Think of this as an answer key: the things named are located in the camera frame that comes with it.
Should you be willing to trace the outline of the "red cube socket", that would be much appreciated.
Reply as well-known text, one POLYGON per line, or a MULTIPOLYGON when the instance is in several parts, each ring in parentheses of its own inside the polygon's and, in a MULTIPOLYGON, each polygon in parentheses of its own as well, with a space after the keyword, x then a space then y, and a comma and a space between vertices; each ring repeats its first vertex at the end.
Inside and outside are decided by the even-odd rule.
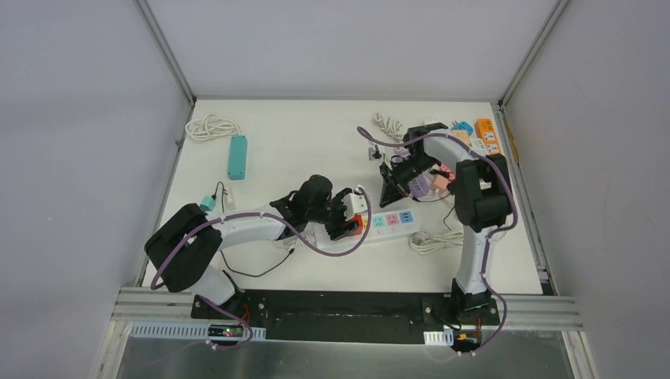
POLYGON ((353 218, 346 221, 344 224, 345 236, 361 235, 365 229, 365 221, 361 214, 356 214, 353 218))

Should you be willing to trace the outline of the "purple power strip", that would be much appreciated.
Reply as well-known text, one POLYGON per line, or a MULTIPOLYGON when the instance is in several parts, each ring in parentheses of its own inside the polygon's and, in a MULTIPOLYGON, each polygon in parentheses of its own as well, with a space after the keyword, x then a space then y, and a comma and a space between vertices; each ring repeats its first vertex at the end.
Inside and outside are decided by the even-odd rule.
POLYGON ((419 200, 431 193, 430 184, 424 174, 420 174, 408 183, 413 198, 419 200))

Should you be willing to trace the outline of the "white long power strip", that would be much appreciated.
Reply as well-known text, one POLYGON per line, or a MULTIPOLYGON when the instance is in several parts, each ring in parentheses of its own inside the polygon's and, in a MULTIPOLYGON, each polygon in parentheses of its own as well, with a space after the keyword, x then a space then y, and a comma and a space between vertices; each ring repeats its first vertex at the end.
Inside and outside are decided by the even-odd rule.
MULTIPOLYGON (((352 236, 343 237, 333 241, 328 236, 323 225, 314 226, 315 245, 320 250, 332 253, 343 252, 351 249, 364 233, 367 226, 367 217, 363 215, 363 227, 360 232, 352 236)), ((364 240, 364 244, 384 242, 399 238, 409 238, 420 231, 418 217, 410 209, 400 211, 374 213, 372 216, 372 226, 364 240)))

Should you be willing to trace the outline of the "teal power strip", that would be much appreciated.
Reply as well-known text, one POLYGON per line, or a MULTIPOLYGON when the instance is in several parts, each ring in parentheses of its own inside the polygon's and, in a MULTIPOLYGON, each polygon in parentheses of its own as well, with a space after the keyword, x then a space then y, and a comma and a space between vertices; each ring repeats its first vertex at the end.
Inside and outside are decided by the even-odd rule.
POLYGON ((228 154, 228 177, 231 181, 242 181, 247 173, 247 138, 234 136, 230 140, 228 154))

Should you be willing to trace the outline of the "teal charger plug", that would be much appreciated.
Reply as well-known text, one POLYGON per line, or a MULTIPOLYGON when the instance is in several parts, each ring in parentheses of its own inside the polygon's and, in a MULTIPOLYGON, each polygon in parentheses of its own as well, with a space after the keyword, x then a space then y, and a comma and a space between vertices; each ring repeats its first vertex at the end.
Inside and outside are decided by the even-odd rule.
POLYGON ((199 208, 204 212, 211 212, 216 207, 216 197, 214 195, 203 197, 199 208))

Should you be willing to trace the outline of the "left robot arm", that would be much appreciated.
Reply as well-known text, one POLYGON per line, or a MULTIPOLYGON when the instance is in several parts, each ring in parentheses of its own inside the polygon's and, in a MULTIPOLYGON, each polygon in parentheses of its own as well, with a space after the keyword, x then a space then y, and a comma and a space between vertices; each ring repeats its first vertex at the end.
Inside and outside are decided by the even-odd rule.
POLYGON ((333 240, 352 236, 362 223, 357 216, 372 215, 371 201, 363 186, 333 192, 332 182, 319 174, 308 178, 297 190, 250 211, 220 215, 195 203, 184 205, 145 243, 145 253, 156 273, 150 288, 172 293, 192 292, 210 301, 222 319, 232 319, 241 308, 241 298, 232 281, 211 264, 214 256, 229 247, 259 241, 295 237, 326 257, 344 257, 367 239, 365 227, 357 243, 341 252, 317 247, 303 234, 310 223, 321 224, 333 240))

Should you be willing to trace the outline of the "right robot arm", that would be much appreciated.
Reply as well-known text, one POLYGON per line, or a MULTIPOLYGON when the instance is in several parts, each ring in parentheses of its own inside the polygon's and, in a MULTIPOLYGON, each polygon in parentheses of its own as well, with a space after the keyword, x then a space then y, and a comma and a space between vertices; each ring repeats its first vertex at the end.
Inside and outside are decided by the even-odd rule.
POLYGON ((491 300, 487 279, 489 258, 495 240, 518 221, 506 158, 483 155, 447 133, 442 123, 415 126, 403 136, 401 147, 408 158, 401 163, 382 164, 379 205, 385 208, 410 194, 409 183, 434 165, 448 167, 455 179, 449 191, 454 197, 457 219, 463 226, 461 263, 451 285, 449 298, 431 307, 441 322, 469 323, 491 300))

